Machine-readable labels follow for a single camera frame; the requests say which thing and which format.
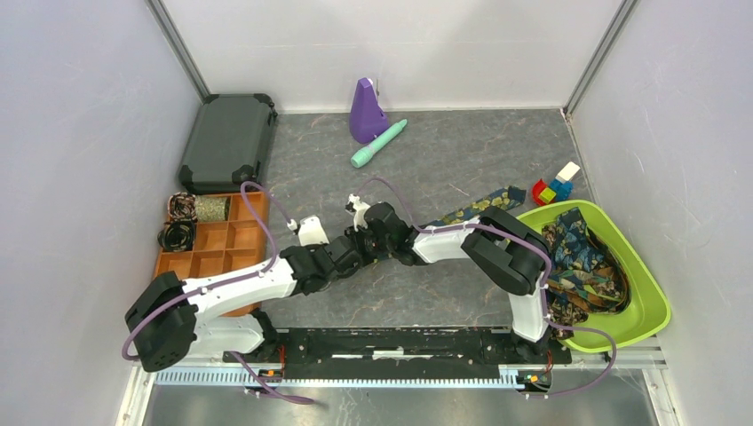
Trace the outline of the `blue yellow floral tie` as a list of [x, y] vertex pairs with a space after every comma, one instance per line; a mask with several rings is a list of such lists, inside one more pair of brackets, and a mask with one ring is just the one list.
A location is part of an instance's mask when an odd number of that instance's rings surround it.
[[477, 217], [488, 207], [496, 207], [501, 210], [514, 209], [523, 204], [526, 196], [527, 191], [525, 189], [515, 185], [508, 185], [425, 225], [443, 226], [459, 224]]

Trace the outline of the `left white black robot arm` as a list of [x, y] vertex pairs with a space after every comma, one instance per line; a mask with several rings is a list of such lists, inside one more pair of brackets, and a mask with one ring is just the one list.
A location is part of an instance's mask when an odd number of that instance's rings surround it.
[[211, 277], [181, 280], [175, 272], [164, 272], [124, 316], [130, 334], [123, 356], [147, 372], [202, 352], [238, 351], [268, 361], [279, 350], [270, 326], [257, 316], [228, 319], [227, 312], [318, 292], [374, 260], [363, 243], [339, 236], [328, 244], [290, 246], [259, 264]]

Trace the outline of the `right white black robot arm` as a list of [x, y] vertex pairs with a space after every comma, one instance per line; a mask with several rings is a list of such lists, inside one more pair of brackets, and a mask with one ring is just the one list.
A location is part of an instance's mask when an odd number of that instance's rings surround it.
[[393, 258], [404, 265], [428, 265], [469, 259], [508, 294], [513, 315], [512, 348], [525, 362], [549, 349], [542, 287], [551, 272], [550, 249], [543, 236], [497, 207], [454, 225], [415, 228], [387, 202], [368, 205], [352, 199], [354, 235], [367, 260]]

